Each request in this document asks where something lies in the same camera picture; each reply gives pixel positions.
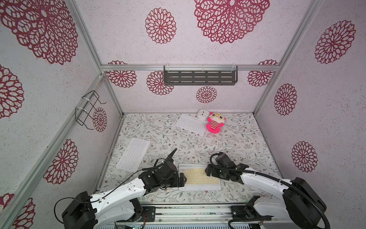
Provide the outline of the yellow keyboard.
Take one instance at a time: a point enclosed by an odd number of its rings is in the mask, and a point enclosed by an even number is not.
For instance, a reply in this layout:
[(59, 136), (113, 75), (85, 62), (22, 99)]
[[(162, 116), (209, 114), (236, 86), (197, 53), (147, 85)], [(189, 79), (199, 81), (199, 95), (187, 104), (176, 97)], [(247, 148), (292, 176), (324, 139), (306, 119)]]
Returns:
[(187, 181), (180, 191), (218, 191), (221, 190), (221, 182), (216, 177), (209, 177), (205, 173), (207, 165), (179, 164), (179, 172), (184, 173)]

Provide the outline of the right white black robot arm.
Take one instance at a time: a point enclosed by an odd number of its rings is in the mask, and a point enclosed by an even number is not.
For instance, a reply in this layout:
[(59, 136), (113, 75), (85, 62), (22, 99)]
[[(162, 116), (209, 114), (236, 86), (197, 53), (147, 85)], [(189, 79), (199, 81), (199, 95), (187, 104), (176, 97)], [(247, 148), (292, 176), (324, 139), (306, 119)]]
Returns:
[(261, 200), (260, 196), (254, 196), (245, 205), (232, 206), (229, 228), (235, 222), (263, 223), (272, 218), (290, 219), (301, 229), (318, 229), (321, 221), (326, 229), (331, 227), (325, 215), (326, 204), (304, 179), (276, 178), (248, 165), (237, 165), (223, 152), (211, 155), (209, 161), (207, 176), (253, 186), (276, 197)]

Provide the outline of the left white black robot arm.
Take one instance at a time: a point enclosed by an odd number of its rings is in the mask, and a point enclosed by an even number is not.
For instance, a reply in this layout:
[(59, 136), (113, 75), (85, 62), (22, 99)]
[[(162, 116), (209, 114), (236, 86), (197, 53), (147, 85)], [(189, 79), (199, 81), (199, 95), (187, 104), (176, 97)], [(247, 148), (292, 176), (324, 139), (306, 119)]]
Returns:
[(66, 229), (96, 229), (117, 221), (134, 222), (143, 217), (139, 198), (161, 188), (184, 187), (187, 178), (170, 160), (156, 170), (146, 170), (138, 177), (108, 192), (89, 195), (82, 192), (62, 213)]

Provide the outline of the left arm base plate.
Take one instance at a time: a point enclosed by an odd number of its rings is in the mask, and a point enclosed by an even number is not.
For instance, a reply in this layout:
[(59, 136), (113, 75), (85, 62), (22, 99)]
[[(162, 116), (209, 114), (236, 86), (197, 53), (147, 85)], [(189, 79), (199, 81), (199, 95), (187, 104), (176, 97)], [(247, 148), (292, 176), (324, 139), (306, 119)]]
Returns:
[(155, 215), (155, 206), (142, 206), (142, 210), (137, 212), (137, 218), (135, 222), (155, 222)]

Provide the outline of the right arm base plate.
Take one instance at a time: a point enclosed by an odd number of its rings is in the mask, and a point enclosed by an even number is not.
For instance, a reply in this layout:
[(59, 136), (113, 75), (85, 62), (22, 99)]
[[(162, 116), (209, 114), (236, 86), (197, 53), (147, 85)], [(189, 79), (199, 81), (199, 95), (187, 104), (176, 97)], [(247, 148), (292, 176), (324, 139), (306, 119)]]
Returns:
[(260, 215), (253, 206), (249, 205), (234, 205), (231, 206), (232, 222), (250, 222), (271, 220), (272, 216)]

